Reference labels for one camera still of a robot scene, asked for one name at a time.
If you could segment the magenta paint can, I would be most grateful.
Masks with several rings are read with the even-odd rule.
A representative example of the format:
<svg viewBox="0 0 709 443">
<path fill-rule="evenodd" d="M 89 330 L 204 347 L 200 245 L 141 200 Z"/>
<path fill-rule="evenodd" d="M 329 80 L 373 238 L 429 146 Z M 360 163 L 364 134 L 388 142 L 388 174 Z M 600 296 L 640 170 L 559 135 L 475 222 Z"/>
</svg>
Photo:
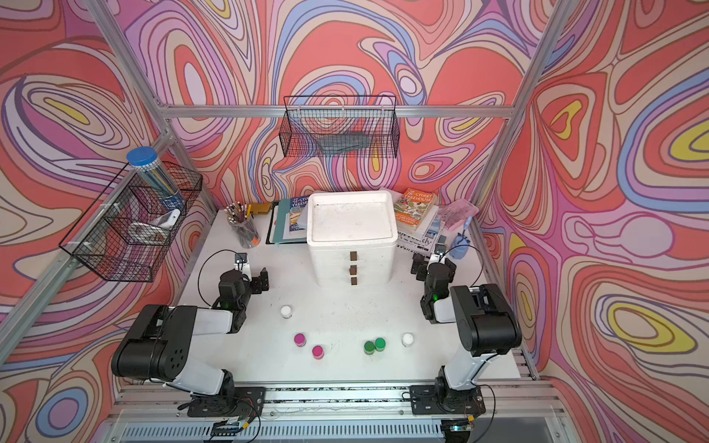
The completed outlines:
<svg viewBox="0 0 709 443">
<path fill-rule="evenodd" d="M 294 337 L 294 343 L 297 347 L 304 347 L 306 345 L 306 336 L 303 333 L 298 333 Z"/>
<path fill-rule="evenodd" d="M 316 360 L 321 360 L 324 357 L 324 349 L 320 345 L 314 346 L 311 350 L 311 353 Z"/>
</svg>

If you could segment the white drawer cabinet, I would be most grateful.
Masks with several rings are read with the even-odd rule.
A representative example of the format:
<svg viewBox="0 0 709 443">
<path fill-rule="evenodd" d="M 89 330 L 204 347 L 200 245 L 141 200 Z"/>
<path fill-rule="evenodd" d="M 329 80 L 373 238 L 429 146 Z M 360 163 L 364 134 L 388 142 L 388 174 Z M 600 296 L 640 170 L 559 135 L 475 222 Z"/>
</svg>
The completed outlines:
<svg viewBox="0 0 709 443">
<path fill-rule="evenodd" d="M 317 193 L 306 206 L 306 243 L 320 287 L 387 284 L 398 241 L 387 190 Z"/>
</svg>

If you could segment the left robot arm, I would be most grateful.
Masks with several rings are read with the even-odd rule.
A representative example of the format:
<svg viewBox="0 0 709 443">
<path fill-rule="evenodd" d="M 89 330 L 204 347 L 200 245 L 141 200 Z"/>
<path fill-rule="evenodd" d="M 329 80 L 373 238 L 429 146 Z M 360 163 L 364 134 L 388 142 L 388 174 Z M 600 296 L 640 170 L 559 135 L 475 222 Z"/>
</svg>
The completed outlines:
<svg viewBox="0 0 709 443">
<path fill-rule="evenodd" d="M 233 375 L 190 354 L 195 337 L 240 332 L 252 295 L 270 289 L 262 269 L 249 278 L 239 269 L 220 276 L 211 308 L 147 305 L 114 352 L 111 369 L 118 378 L 162 382 L 193 395 L 225 396 L 234 390 Z"/>
</svg>

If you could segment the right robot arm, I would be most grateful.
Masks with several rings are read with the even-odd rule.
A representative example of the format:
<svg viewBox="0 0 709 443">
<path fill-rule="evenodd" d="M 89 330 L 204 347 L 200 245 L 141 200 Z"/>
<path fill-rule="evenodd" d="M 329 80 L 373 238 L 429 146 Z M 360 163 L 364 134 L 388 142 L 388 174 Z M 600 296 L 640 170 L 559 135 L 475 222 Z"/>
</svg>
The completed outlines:
<svg viewBox="0 0 709 443">
<path fill-rule="evenodd" d="M 456 265 L 444 256 L 413 256 L 411 273 L 424 284 L 423 316 L 432 324 L 456 326 L 461 347 L 439 371 L 439 389 L 472 391 L 487 364 L 522 343 L 515 313 L 496 284 L 455 285 Z"/>
</svg>

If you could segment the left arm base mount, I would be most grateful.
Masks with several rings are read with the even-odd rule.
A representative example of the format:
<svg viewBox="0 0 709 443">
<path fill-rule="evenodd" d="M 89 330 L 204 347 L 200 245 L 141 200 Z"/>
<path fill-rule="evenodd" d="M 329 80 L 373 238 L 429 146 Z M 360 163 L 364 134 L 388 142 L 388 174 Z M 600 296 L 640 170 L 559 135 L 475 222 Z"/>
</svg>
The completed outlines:
<svg viewBox="0 0 709 443">
<path fill-rule="evenodd" d="M 191 401 L 182 408 L 193 418 L 257 418 L 262 413 L 265 394 L 264 387 L 239 387 L 218 395 L 192 395 Z"/>
</svg>

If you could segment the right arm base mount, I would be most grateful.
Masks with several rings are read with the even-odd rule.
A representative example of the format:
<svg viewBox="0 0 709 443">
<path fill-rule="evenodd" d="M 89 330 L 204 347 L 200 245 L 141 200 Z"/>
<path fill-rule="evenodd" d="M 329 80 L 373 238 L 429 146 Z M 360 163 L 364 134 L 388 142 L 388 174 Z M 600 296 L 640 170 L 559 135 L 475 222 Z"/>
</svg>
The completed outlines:
<svg viewBox="0 0 709 443">
<path fill-rule="evenodd" d="M 413 385 L 408 395 L 413 415 L 466 415 L 478 417 L 487 409 L 480 387 L 468 391 L 436 385 Z"/>
</svg>

